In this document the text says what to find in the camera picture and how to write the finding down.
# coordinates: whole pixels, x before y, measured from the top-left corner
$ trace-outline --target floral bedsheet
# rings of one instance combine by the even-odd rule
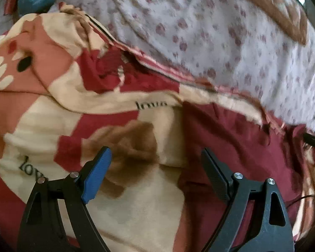
[[[57,1],[81,7],[116,39],[159,62],[248,91],[284,121],[315,131],[315,30],[309,21],[302,46],[248,0]]]

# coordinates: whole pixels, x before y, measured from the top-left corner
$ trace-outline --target black dot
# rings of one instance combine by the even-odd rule
[[[32,57],[28,56],[23,58],[22,60],[19,61],[19,64],[17,65],[17,71],[18,72],[23,72],[26,70],[32,63]]]

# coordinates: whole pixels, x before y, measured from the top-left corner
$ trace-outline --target blue clamp pad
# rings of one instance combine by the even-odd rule
[[[91,169],[89,175],[84,181],[84,190],[81,199],[84,204],[87,204],[91,199],[94,199],[98,189],[105,177],[106,171],[111,164],[112,152],[107,148],[104,152],[98,153],[95,157],[96,163]]]

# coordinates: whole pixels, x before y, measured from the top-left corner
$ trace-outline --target black clamp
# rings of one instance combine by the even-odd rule
[[[18,252],[110,252],[97,231],[86,204],[96,196],[111,163],[111,150],[103,147],[80,172],[48,181],[40,177],[29,196],[18,236]],[[202,152],[202,164],[217,196],[228,204],[219,226],[202,252],[293,252],[294,243],[288,214],[273,179],[264,183],[232,173],[209,150]],[[64,199],[80,247],[69,244],[58,207]],[[248,200],[258,202],[258,217],[246,242],[231,248]]]
[[[294,252],[293,233],[278,186],[233,173],[208,148],[202,151],[202,165],[219,197],[228,207],[202,252]],[[231,248],[249,200],[255,200],[253,223],[246,242]]]
[[[112,159],[103,147],[80,172],[48,181],[40,177],[29,196],[18,236],[18,252],[110,252],[94,225],[86,204],[93,199]],[[64,199],[80,248],[69,244],[57,199]]]

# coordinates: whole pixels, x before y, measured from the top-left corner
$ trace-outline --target brown stain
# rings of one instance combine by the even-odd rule
[[[109,126],[88,140],[84,152],[93,156],[103,145],[112,151],[112,162],[100,187],[109,197],[118,198],[158,166],[152,123],[132,120],[125,126]]]

